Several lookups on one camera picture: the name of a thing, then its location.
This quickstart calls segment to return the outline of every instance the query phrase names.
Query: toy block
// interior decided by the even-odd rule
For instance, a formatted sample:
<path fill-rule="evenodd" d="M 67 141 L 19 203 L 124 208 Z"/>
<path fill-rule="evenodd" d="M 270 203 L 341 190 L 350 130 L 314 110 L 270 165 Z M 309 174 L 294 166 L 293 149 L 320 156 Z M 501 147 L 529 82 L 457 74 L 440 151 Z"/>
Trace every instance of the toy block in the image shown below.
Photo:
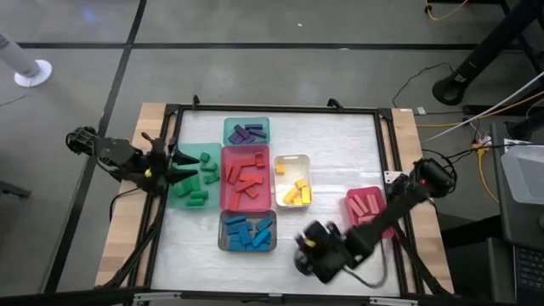
<path fill-rule="evenodd" d="M 244 139 L 249 138 L 249 132 L 246 131 L 244 128 L 241 128 L 241 126 L 238 124 L 235 125 L 235 131 L 238 132 L 238 134 Z"/>
<path fill-rule="evenodd" d="M 255 189 L 255 187 L 249 187 L 244 190 L 248 196 L 250 196 L 252 199 L 255 199 L 258 196 L 258 191 Z"/>
<path fill-rule="evenodd" d="M 224 220 L 224 223 L 227 224 L 227 225 L 231 225 L 231 224 L 235 224 L 235 223 L 238 223 L 238 222 L 244 222 L 246 221 L 246 216 L 237 216 L 237 217 L 232 217 L 232 218 L 228 218 L 226 220 Z"/>
<path fill-rule="evenodd" d="M 255 185 L 255 181 L 250 179 L 248 181 L 236 184 L 235 191 L 236 192 L 241 192 L 241 191 L 245 190 L 246 188 L 249 188 L 249 187 L 251 187 L 253 185 Z"/>
<path fill-rule="evenodd" d="M 187 201 L 187 206 L 188 207 L 204 206 L 204 199 L 189 199 Z"/>
<path fill-rule="evenodd" d="M 233 192 L 232 193 L 232 202 L 230 203 L 230 209 L 236 210 L 238 209 L 238 202 L 240 201 L 240 193 L 239 192 Z"/>
<path fill-rule="evenodd" d="M 190 193 L 191 199 L 207 199 L 207 190 L 200 190 L 200 191 L 192 191 Z"/>
<path fill-rule="evenodd" d="M 245 182 L 250 179 L 252 179 L 255 182 L 255 184 L 262 184 L 264 181 L 264 177 L 261 174 L 257 174 L 257 173 L 240 174 L 240 181 Z"/>
<path fill-rule="evenodd" d="M 240 233 L 240 229 L 245 228 L 248 231 L 253 229 L 253 224 L 249 221 L 238 223 L 238 224 L 232 224 L 227 226 L 227 234 L 233 235 Z"/>
<path fill-rule="evenodd" d="M 298 181 L 296 181 L 296 182 L 295 182 L 295 185 L 296 185 L 297 188 L 299 188 L 299 189 L 302 189 L 303 187 L 308 186 L 308 184 L 306 184 L 306 179 L 304 179 L 304 178 L 301 178 L 301 179 L 299 179 Z"/>
<path fill-rule="evenodd" d="M 368 216 L 364 216 L 364 217 L 359 217 L 359 224 L 362 224 L 362 223 L 368 223 L 368 222 L 371 222 L 374 217 L 376 217 L 375 215 L 368 215 Z"/>
<path fill-rule="evenodd" d="M 262 124 L 246 124 L 244 126 L 245 129 L 257 129 L 257 130 L 262 130 L 263 129 L 263 125 Z"/>
<path fill-rule="evenodd" d="M 232 166 L 232 172 L 230 173 L 229 183 L 234 184 L 238 180 L 238 174 L 240 174 L 241 166 L 238 163 L 235 163 Z"/>
<path fill-rule="evenodd" d="M 201 181 L 198 178 L 198 175 L 193 175 L 192 177 L 190 177 L 190 184 L 193 186 L 192 191 L 200 191 Z"/>
<path fill-rule="evenodd" d="M 377 207 L 376 197 L 374 195 L 366 195 L 366 200 L 368 201 L 368 206 L 371 209 L 371 213 L 380 213 L 380 209 Z"/>
<path fill-rule="evenodd" d="M 298 196 L 299 191 L 297 187 L 293 187 L 289 192 L 287 192 L 286 196 L 283 197 L 283 201 L 286 204 L 291 204 L 292 201 Z"/>
<path fill-rule="evenodd" d="M 252 237 L 249 235 L 249 231 L 247 231 L 247 228 L 245 227 L 239 228 L 239 235 L 240 235 L 241 244 L 246 245 L 252 242 Z"/>
<path fill-rule="evenodd" d="M 369 210 L 368 210 L 368 207 L 365 205 L 365 203 L 363 202 L 363 200 L 360 199 L 360 196 L 359 195 L 354 195 L 354 200 L 355 202 L 357 202 L 357 204 L 359 205 L 360 209 L 363 210 L 363 213 L 368 213 Z"/>
<path fill-rule="evenodd" d="M 257 236 L 252 240 L 252 246 L 258 247 L 261 244 L 264 243 L 264 240 L 270 236 L 270 231 L 268 229 L 264 229 L 263 231 L 259 232 Z"/>
<path fill-rule="evenodd" d="M 204 177 L 204 184 L 211 184 L 219 181 L 219 176 L 217 173 L 212 173 Z"/>
<path fill-rule="evenodd" d="M 240 167 L 249 167 L 249 166 L 255 166 L 255 156 L 249 156 L 246 158 L 241 158 L 238 161 L 236 161 Z"/>
<path fill-rule="evenodd" d="M 224 165 L 224 177 L 229 180 L 230 173 L 232 172 L 232 165 L 226 164 Z"/>
<path fill-rule="evenodd" d="M 209 162 L 209 161 L 210 161 L 210 155 L 207 154 L 206 152 L 202 152 L 202 153 L 201 153 L 200 160 L 201 160 L 202 162 L 205 162 L 205 163 L 206 163 L 206 162 Z"/>
<path fill-rule="evenodd" d="M 301 192 L 303 194 L 302 198 L 303 198 L 303 204 L 309 204 L 312 202 L 312 199 L 310 198 L 310 194 L 309 194 L 309 187 L 303 187 L 301 189 Z"/>
<path fill-rule="evenodd" d="M 249 135 L 247 139 L 242 140 L 238 145 L 249 145 L 253 141 L 255 141 L 255 136 Z"/>
<path fill-rule="evenodd" d="M 351 207 L 351 210 L 354 211 L 354 213 L 357 215 L 357 217 L 363 217 L 365 215 L 363 210 L 360 209 L 360 206 L 357 205 L 357 202 L 353 198 L 348 199 L 348 204 Z"/>
<path fill-rule="evenodd" d="M 263 243 L 258 247 L 253 247 L 252 245 L 247 245 L 246 246 L 246 251 L 249 251 L 249 252 L 267 252 L 267 251 L 270 251 L 270 244 Z"/>
<path fill-rule="evenodd" d="M 270 225 L 272 224 L 272 219 L 271 218 L 263 218 L 261 221 L 257 222 L 257 224 L 255 225 L 255 228 L 261 232 L 263 231 L 264 229 L 268 228 Z"/>
<path fill-rule="evenodd" d="M 201 170 L 206 172 L 215 172 L 218 169 L 218 164 L 214 162 L 211 165 L 201 165 Z"/>
<path fill-rule="evenodd" d="M 241 242 L 238 242 L 238 241 L 231 241 L 229 243 L 229 251 L 245 251 L 246 250 L 246 246 L 244 246 L 243 244 L 241 244 Z"/>
<path fill-rule="evenodd" d="M 275 173 L 278 175 L 283 175 L 286 173 L 286 165 L 276 165 Z"/>
<path fill-rule="evenodd" d="M 240 234 L 233 234 L 233 235 L 230 235 L 230 236 L 229 236 L 229 241 L 230 241 L 230 242 L 233 242 L 233 241 L 241 242 Z"/>
<path fill-rule="evenodd" d="M 266 133 L 263 133 L 262 131 L 256 129 L 249 129 L 249 133 L 260 138 L 266 138 Z"/>

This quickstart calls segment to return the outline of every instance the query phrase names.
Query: cable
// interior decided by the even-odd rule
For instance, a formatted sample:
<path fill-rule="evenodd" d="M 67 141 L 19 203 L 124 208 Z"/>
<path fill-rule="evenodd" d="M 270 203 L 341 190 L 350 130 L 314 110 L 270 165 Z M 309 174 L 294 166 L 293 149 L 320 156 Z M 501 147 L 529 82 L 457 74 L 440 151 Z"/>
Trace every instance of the cable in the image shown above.
<path fill-rule="evenodd" d="M 379 280 L 378 282 L 374 284 L 369 283 L 368 281 L 363 280 L 360 276 L 358 276 L 353 270 L 348 269 L 346 267 L 343 267 L 342 270 L 344 270 L 344 272 L 353 276 L 357 281 L 359 281 L 361 284 L 369 288 L 376 289 L 376 288 L 382 287 L 385 284 L 385 281 L 388 279 L 388 264 L 387 264 L 387 259 L 385 258 L 385 247 L 383 246 L 383 239 L 380 240 L 380 248 L 382 249 L 383 275 L 382 275 L 382 279 Z"/>
<path fill-rule="evenodd" d="M 538 104 L 540 104 L 542 101 L 544 101 L 544 99 L 541 99 L 540 101 L 534 103 L 534 104 L 527 110 L 527 112 L 525 113 L 525 118 L 529 118 L 529 112 L 530 112 L 530 110 L 532 110 L 535 106 L 537 106 Z"/>
<path fill-rule="evenodd" d="M 493 195 L 493 193 L 491 192 L 489 186 L 487 185 L 487 183 L 485 182 L 485 177 L 484 177 L 484 170 L 482 168 L 482 156 L 484 156 L 485 152 L 487 151 L 488 149 L 479 149 L 478 150 L 478 170 L 479 170 L 479 177 L 482 179 L 482 185 L 484 186 L 485 188 L 485 191 L 487 191 L 487 193 L 490 195 L 490 197 L 493 199 L 493 201 L 495 201 L 495 203 L 499 204 L 499 200 L 496 199 L 496 197 Z"/>
<path fill-rule="evenodd" d="M 442 17 L 434 17 L 431 14 L 431 11 L 433 10 L 433 7 L 428 4 L 428 0 L 425 0 L 425 12 L 427 13 L 428 17 L 433 21 L 441 21 L 448 17 L 450 17 L 452 14 L 454 14 L 458 9 L 460 9 L 463 5 L 467 4 L 468 0 L 465 0 L 463 3 L 459 4 L 456 8 L 454 8 L 451 12 L 448 14 L 445 14 Z"/>
<path fill-rule="evenodd" d="M 406 83 L 405 83 L 404 85 L 402 85 L 402 87 L 399 89 L 399 91 L 397 91 L 397 94 L 391 99 L 391 103 L 393 103 L 393 106 L 394 106 L 395 108 L 399 108 L 399 107 L 397 106 L 397 104 L 394 102 L 394 100 L 397 99 L 397 97 L 399 96 L 400 92 L 402 92 L 402 90 L 403 90 L 404 88 L 406 88 L 406 86 L 408 86 L 408 84 L 410 83 L 410 81 L 411 81 L 412 79 L 414 79 L 415 77 L 419 77 L 419 75 L 421 75 L 424 71 L 431 70 L 431 69 L 436 68 L 436 67 L 441 66 L 441 65 L 448 65 L 448 67 L 450 67 L 451 72 L 453 72 L 453 67 L 451 67 L 451 65 L 450 65 L 449 63 L 446 63 L 446 62 L 442 62 L 442 63 L 439 63 L 439 64 L 437 64 L 437 65 L 432 65 L 432 66 L 430 66 L 430 67 L 425 67 L 425 68 L 421 69 L 421 70 L 420 70 L 418 73 L 416 73 L 415 75 L 410 76 L 410 78 L 408 78 L 408 81 L 406 81 Z"/>
<path fill-rule="evenodd" d="M 20 96 L 17 97 L 17 98 L 13 98 L 13 99 L 11 99 L 11 100 L 9 100 L 9 101 L 7 101 L 7 102 L 1 103 L 1 104 L 0 104 L 0 107 L 5 106 L 5 105 L 9 105 L 9 104 L 11 104 L 11 103 L 14 103 L 14 102 L 17 101 L 17 100 L 20 100 L 20 99 L 23 99 L 24 97 L 26 97 L 26 96 L 28 95 L 28 93 L 31 91 L 32 81 L 33 81 L 33 79 L 31 79 L 31 81 L 28 83 L 28 87 L 26 88 L 25 93 L 23 93 L 22 95 L 20 95 Z"/>
<path fill-rule="evenodd" d="M 507 103 L 511 98 L 515 97 L 516 95 L 518 95 L 519 93 L 521 93 L 522 91 L 524 91 L 527 87 L 529 87 L 530 85 L 532 85 L 534 82 L 536 82 L 536 81 L 537 81 L 539 78 L 541 78 L 542 76 L 544 76 L 544 71 L 541 72 L 538 76 L 535 76 L 535 78 L 533 78 L 532 80 L 530 80 L 529 82 L 527 82 L 522 88 L 518 89 L 515 93 L 512 93 L 511 95 L 509 95 L 509 96 L 506 97 L 503 101 L 499 102 L 499 103 L 496 104 L 495 106 L 493 106 L 493 107 L 489 108 L 488 110 L 486 110 L 486 111 L 480 113 L 479 115 L 476 115 L 476 116 L 474 116 L 474 117 L 472 117 L 472 118 L 466 120 L 465 122 L 462 122 L 462 123 L 460 123 L 460 124 L 457 124 L 457 125 L 455 125 L 454 127 L 448 128 L 447 130 L 445 130 L 445 131 L 442 132 L 442 133 L 439 133 L 439 134 L 437 134 L 437 135 L 434 135 L 434 136 L 431 137 L 430 139 L 427 139 L 427 140 L 423 141 L 423 143 L 426 143 L 426 142 L 431 141 L 431 140 L 433 140 L 433 139 L 436 139 L 436 138 L 438 138 L 438 137 L 440 137 L 440 136 L 442 136 L 442 135 L 444 135 L 444 134 L 447 134 L 447 133 L 453 131 L 454 129 L 459 128 L 459 127 L 462 126 L 463 124 L 466 124 L 466 123 L 469 123 L 469 122 L 471 122 L 471 121 L 473 121 L 473 120 L 476 120 L 476 119 L 478 119 L 478 118 L 480 118 L 480 117 L 482 117 L 482 116 L 484 116 L 484 115 L 487 115 L 488 113 L 493 114 L 493 113 L 492 113 L 493 110 L 495 110 L 497 107 L 500 107 L 501 105 Z"/>
<path fill-rule="evenodd" d="M 136 190 L 139 190 L 139 188 L 136 187 L 134 189 L 122 192 L 119 195 L 114 196 L 113 199 L 111 199 L 111 203 L 110 203 L 110 222 L 111 222 L 111 219 L 113 218 L 113 205 L 116 203 L 117 199 L 119 199 L 120 197 L 126 196 L 129 193 L 134 192 Z"/>
<path fill-rule="evenodd" d="M 503 109 L 496 110 L 496 111 L 494 111 L 494 112 L 492 112 L 490 114 L 484 115 L 484 116 L 480 116 L 479 119 L 484 119 L 484 118 L 487 118 L 487 117 L 490 117 L 490 116 L 500 114 L 503 111 L 507 111 L 507 110 L 509 110 L 509 109 L 511 109 L 513 107 L 516 107 L 516 106 L 521 105 L 523 103 L 529 102 L 534 98 L 542 96 L 543 94 L 544 94 L 544 90 L 542 90 L 539 93 L 533 94 L 532 96 L 530 96 L 527 99 L 523 99 L 523 100 L 521 100 L 519 102 L 516 102 L 516 103 L 514 103 L 512 105 L 509 105 L 509 106 L 507 106 L 507 107 L 505 107 Z M 465 123 L 467 123 L 467 122 L 442 123 L 442 124 L 420 124 L 420 125 L 416 125 L 416 127 L 418 127 L 418 128 L 447 128 L 447 127 L 454 127 L 457 124 L 465 124 Z"/>

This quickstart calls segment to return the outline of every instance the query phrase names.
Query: pink block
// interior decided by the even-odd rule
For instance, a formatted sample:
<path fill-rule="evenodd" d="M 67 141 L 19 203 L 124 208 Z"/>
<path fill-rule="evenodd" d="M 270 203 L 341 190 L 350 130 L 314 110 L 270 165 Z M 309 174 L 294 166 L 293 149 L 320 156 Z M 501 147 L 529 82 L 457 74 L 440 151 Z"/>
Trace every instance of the pink block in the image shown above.
<path fill-rule="evenodd" d="M 355 195 L 354 199 L 357 204 L 359 204 L 359 207 L 363 210 L 363 213 L 368 213 L 368 207 L 366 207 L 365 203 L 363 202 L 363 200 L 360 199 L 359 195 Z"/>
<path fill-rule="evenodd" d="M 354 199 L 349 199 L 348 203 L 351 207 L 351 210 L 353 210 L 358 217 L 363 217 L 365 215 L 365 213 L 360 209 L 359 205 L 357 205 Z"/>

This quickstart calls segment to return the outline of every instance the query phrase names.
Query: green block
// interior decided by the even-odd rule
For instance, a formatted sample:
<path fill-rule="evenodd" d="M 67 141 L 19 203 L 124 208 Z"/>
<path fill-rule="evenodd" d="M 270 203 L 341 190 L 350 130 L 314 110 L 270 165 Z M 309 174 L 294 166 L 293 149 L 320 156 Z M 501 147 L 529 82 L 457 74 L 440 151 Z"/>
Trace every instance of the green block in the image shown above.
<path fill-rule="evenodd" d="M 192 186 L 192 190 L 191 191 L 200 191 L 201 190 L 201 181 L 200 181 L 200 178 L 197 175 L 193 175 L 192 177 L 190 177 L 190 184 Z"/>
<path fill-rule="evenodd" d="M 215 183 L 219 181 L 219 176 L 218 176 L 218 173 L 215 172 L 215 173 L 212 173 L 210 175 L 207 175 L 204 177 L 204 184 L 211 184 L 211 183 Z"/>
<path fill-rule="evenodd" d="M 218 170 L 218 164 L 214 162 L 209 166 L 201 165 L 201 170 L 206 172 L 215 172 Z"/>
<path fill-rule="evenodd" d="M 191 178 L 186 178 L 181 181 L 181 186 L 178 187 L 178 196 L 184 197 L 187 196 L 191 191 L 193 191 L 193 185 L 191 183 Z"/>
<path fill-rule="evenodd" d="M 191 199 L 207 199 L 207 190 L 193 191 L 190 193 Z"/>
<path fill-rule="evenodd" d="M 202 152 L 201 161 L 203 161 L 204 163 L 209 162 L 210 161 L 210 155 L 207 154 L 206 152 Z"/>
<path fill-rule="evenodd" d="M 190 199 L 187 201 L 188 207 L 204 206 L 204 199 Z"/>

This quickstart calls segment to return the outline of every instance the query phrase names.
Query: plastic bin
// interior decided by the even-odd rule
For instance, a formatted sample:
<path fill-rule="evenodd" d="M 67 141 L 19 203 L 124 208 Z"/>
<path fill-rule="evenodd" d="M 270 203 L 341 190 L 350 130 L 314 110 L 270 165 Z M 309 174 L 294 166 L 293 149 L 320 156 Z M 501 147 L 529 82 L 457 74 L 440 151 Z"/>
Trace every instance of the plastic bin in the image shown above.
<path fill-rule="evenodd" d="M 233 205 L 233 195 L 235 193 L 235 184 L 240 183 L 236 180 L 235 184 L 228 182 L 226 177 L 226 167 L 233 165 L 234 161 L 255 156 L 255 153 L 263 153 L 264 168 L 256 166 L 243 167 L 240 170 L 240 175 L 258 174 L 263 176 L 262 184 L 255 184 L 258 196 L 252 199 L 245 192 L 241 192 L 238 206 Z M 241 212 L 263 212 L 270 209 L 271 191 L 270 191 L 270 164 L 269 164 L 269 147 L 266 145 L 238 145 L 225 146 L 221 150 L 221 208 L 225 210 L 241 211 Z"/>
<path fill-rule="evenodd" d="M 257 229 L 255 224 L 262 220 L 263 218 L 269 217 L 272 219 L 272 224 L 268 227 L 270 231 L 270 249 L 266 252 L 273 251 L 277 244 L 277 218 L 274 211 L 268 210 L 265 212 L 233 212 L 233 211 L 222 211 L 219 216 L 219 233 L 218 233 L 218 247 L 222 251 L 229 251 L 230 236 L 227 233 L 227 225 L 224 223 L 224 220 L 228 218 L 233 218 L 237 216 L 246 216 L 246 221 L 253 223 L 252 231 L 250 232 L 251 237 L 255 235 Z"/>
<path fill-rule="evenodd" d="M 255 141 L 262 141 L 263 143 L 255 144 L 233 144 L 229 137 L 235 132 L 235 126 L 240 125 L 244 128 L 246 124 L 262 124 L 263 132 L 266 133 L 266 138 L 256 138 Z M 224 119 L 223 126 L 223 143 L 224 145 L 266 145 L 270 143 L 270 119 L 268 117 L 229 117 Z"/>
<path fill-rule="evenodd" d="M 355 211 L 349 205 L 349 199 L 355 198 L 355 196 L 358 196 L 363 201 L 364 205 L 368 208 L 368 212 L 365 213 L 364 217 L 367 217 L 367 216 L 375 217 L 387 207 L 387 204 L 385 203 L 385 200 L 383 199 L 382 190 L 380 190 L 378 187 L 366 187 L 366 188 L 348 190 L 348 193 L 346 194 L 346 198 L 344 199 L 344 205 L 345 205 L 346 213 L 348 216 L 349 226 L 357 225 L 360 223 L 359 216 L 355 213 Z M 374 212 L 371 210 L 370 201 L 372 201 L 372 199 L 376 199 L 378 213 L 376 213 L 376 210 Z M 393 236 L 394 236 L 393 228 L 388 228 L 387 230 L 382 232 L 382 238 L 391 238 Z"/>
<path fill-rule="evenodd" d="M 286 171 L 283 175 L 279 175 L 275 171 L 275 167 L 278 165 L 285 165 Z M 275 187 L 275 202 L 281 207 L 307 207 L 312 204 L 286 204 L 283 198 L 286 194 L 293 189 L 295 182 L 299 179 L 305 179 L 309 187 L 310 200 L 314 199 L 312 193 L 312 182 L 309 175 L 309 157 L 306 155 L 290 155 L 290 156 L 276 156 L 274 158 L 274 187 Z"/>
<path fill-rule="evenodd" d="M 544 147 L 514 146 L 501 156 L 512 198 L 520 203 L 544 204 Z"/>
<path fill-rule="evenodd" d="M 211 164 L 214 162 L 217 163 L 218 170 L 216 173 L 219 175 L 219 172 L 221 169 L 221 144 L 218 144 L 218 143 L 179 144 L 178 147 L 179 147 L 179 150 L 181 150 L 184 154 L 188 156 L 192 156 L 196 159 L 200 158 L 202 152 L 208 153 L 210 155 L 210 161 L 207 164 Z M 211 175 L 212 173 L 202 171 L 201 165 L 202 165 L 202 162 L 199 162 L 194 165 L 183 165 L 181 167 L 176 167 L 176 168 L 198 170 L 197 175 L 200 182 L 201 190 L 207 190 L 208 192 L 208 198 L 205 200 L 204 206 L 200 206 L 200 207 L 187 206 L 187 201 L 189 200 L 190 196 L 185 195 L 181 198 L 177 196 L 177 194 L 180 192 L 180 188 L 182 188 L 182 183 L 179 182 L 175 184 L 174 186 L 170 186 L 170 188 L 168 188 L 168 198 L 167 198 L 168 207 L 175 207 L 180 209 L 202 209 L 202 208 L 211 208 L 211 207 L 219 206 L 219 191 L 221 187 L 221 182 L 219 180 L 211 184 L 205 184 L 204 177 L 207 175 Z"/>

